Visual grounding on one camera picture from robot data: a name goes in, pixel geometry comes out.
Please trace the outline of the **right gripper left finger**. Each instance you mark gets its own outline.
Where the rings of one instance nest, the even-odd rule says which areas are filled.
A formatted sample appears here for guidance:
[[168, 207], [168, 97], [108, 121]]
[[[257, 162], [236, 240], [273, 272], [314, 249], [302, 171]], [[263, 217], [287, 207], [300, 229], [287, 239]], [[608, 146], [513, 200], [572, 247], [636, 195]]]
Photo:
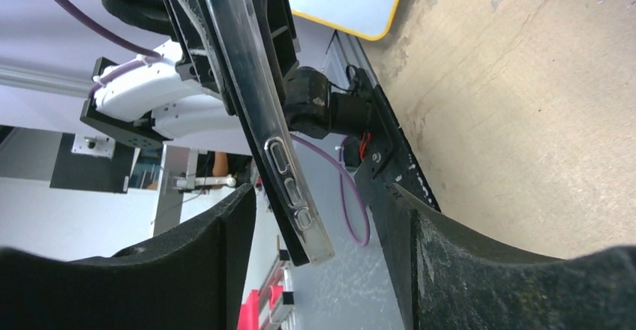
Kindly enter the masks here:
[[62, 262], [1, 249], [3, 329], [235, 329], [256, 220], [244, 184], [111, 257]]

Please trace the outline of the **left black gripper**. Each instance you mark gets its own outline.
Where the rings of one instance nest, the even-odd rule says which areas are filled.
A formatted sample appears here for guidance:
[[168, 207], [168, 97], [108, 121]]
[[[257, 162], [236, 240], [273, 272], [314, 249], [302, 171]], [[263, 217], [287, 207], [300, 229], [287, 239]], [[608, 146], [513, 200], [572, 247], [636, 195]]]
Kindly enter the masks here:
[[[287, 81], [298, 67], [296, 27], [289, 0], [252, 0], [262, 42], [279, 95], [287, 93]], [[212, 25], [206, 0], [163, 0], [183, 56], [177, 70], [184, 80], [196, 80], [206, 95], [222, 101], [234, 116], [230, 96], [233, 86], [223, 52]]]

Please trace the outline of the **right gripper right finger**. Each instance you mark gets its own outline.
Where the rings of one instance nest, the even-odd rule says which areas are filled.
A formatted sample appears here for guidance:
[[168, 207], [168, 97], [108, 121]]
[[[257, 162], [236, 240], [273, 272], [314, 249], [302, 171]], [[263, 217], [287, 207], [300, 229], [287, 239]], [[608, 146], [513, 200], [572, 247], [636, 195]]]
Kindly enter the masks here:
[[397, 184], [372, 213], [407, 329], [633, 329], [635, 248], [574, 259], [521, 250]]

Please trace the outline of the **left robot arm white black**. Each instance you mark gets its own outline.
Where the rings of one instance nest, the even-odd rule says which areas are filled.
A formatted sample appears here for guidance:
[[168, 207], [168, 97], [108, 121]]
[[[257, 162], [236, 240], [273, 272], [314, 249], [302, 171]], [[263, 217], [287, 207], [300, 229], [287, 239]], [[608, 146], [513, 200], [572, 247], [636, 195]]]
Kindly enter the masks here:
[[156, 148], [210, 125], [239, 122], [253, 153], [286, 150], [289, 134], [358, 136], [372, 102], [360, 71], [338, 88], [302, 67], [289, 0], [102, 0], [133, 26], [168, 41], [125, 64], [100, 67], [82, 111], [87, 125]]

